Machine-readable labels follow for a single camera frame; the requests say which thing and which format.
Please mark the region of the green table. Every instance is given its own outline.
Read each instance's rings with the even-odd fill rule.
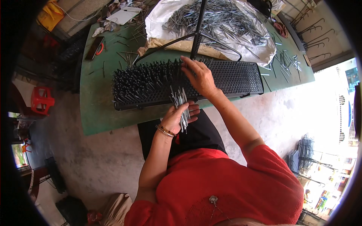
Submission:
[[[265,26],[268,31],[274,34],[273,31],[275,31],[275,29],[272,25],[267,23]],[[121,30],[118,32],[106,31],[105,33],[101,34],[101,36],[105,37],[105,49],[101,52],[100,55],[95,56],[92,61],[84,60],[86,53],[95,39],[92,38],[92,34],[98,27],[98,23],[94,24],[89,31],[81,68],[80,113],[84,134],[92,135],[163,117],[170,105],[146,107],[142,110],[116,111],[114,109],[112,102],[113,95],[111,92],[113,77],[112,72],[120,68],[120,63],[122,64],[123,68],[127,66],[125,60],[116,52],[136,52],[140,46],[144,46],[146,40],[144,37],[137,38],[137,41],[129,40],[133,37],[132,32],[136,27],[130,27],[125,30],[121,28]],[[122,35],[123,37],[127,37],[128,39],[118,37],[117,34]],[[312,68],[308,67],[305,63],[303,54],[298,50],[291,36],[289,36],[287,39],[281,39],[283,40],[282,46],[277,46],[280,51],[288,50],[289,56],[298,55],[298,60],[301,62],[299,66],[302,70],[300,72],[300,78],[302,82],[299,82],[299,77],[296,70],[290,67],[292,68],[292,76],[287,77],[289,81],[289,83],[287,83],[280,72],[279,62],[275,60],[274,68],[277,74],[277,78],[275,78],[273,71],[259,67],[260,73],[270,74],[270,76],[264,76],[265,80],[263,79],[265,93],[312,82],[315,80]],[[121,41],[122,43],[129,45],[129,47],[116,41]],[[174,50],[161,50],[141,60],[140,63],[147,61],[175,59],[179,58],[180,55],[188,56],[189,53]],[[211,106],[211,103],[207,100],[199,101],[198,104],[200,105],[200,108]]]

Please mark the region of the beaded bracelet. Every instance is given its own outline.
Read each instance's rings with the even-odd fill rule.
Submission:
[[[166,129],[165,127],[161,126],[161,124],[156,125],[156,128],[162,131],[164,134],[169,135],[170,137],[176,137],[176,134]]]

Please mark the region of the brown paper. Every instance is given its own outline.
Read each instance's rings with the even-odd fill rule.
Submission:
[[[140,56],[143,56],[149,48],[157,48],[157,47],[163,46],[164,44],[167,44],[173,40],[174,39],[165,40],[165,39],[160,39],[160,38],[150,38],[150,40],[148,42],[146,42],[145,47],[138,48],[137,52]],[[171,44],[171,45],[165,47],[165,49],[179,50],[179,51],[183,51],[183,52],[191,52],[192,43],[193,43],[193,41],[183,40],[183,41],[179,41],[174,44]],[[220,51],[215,50],[212,47],[206,46],[205,44],[200,44],[200,47],[199,47],[199,50],[197,53],[201,54],[201,55],[221,59],[221,60],[230,60],[224,54],[222,54]]]

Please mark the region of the red plastic stool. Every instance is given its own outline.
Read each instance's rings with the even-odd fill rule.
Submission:
[[[43,89],[43,95],[40,96],[39,90]],[[31,109],[32,111],[43,114],[43,115],[49,115],[48,110],[51,106],[54,106],[55,100],[51,97],[50,94],[51,88],[45,87],[45,86],[38,86],[34,87],[33,93],[31,94]],[[37,106],[41,104],[42,108],[41,110],[37,109]]]

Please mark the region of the hand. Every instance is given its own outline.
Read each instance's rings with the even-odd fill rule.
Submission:
[[[191,85],[201,95],[209,99],[211,96],[216,94],[217,91],[219,91],[219,89],[215,86],[214,78],[212,77],[210,69],[208,69],[204,63],[198,62],[197,60],[191,60],[185,56],[181,56],[181,60],[183,60],[181,70],[189,78]],[[189,68],[195,72],[196,76],[194,76]]]
[[[178,134],[180,132],[180,119],[182,112],[184,112],[187,107],[190,111],[191,119],[187,121],[187,123],[192,123],[193,121],[197,120],[197,116],[200,113],[199,105],[196,105],[193,101],[188,101],[183,105],[180,105],[177,109],[172,106],[168,109],[166,115],[164,116],[163,120],[161,121],[161,126],[170,130],[174,134]]]

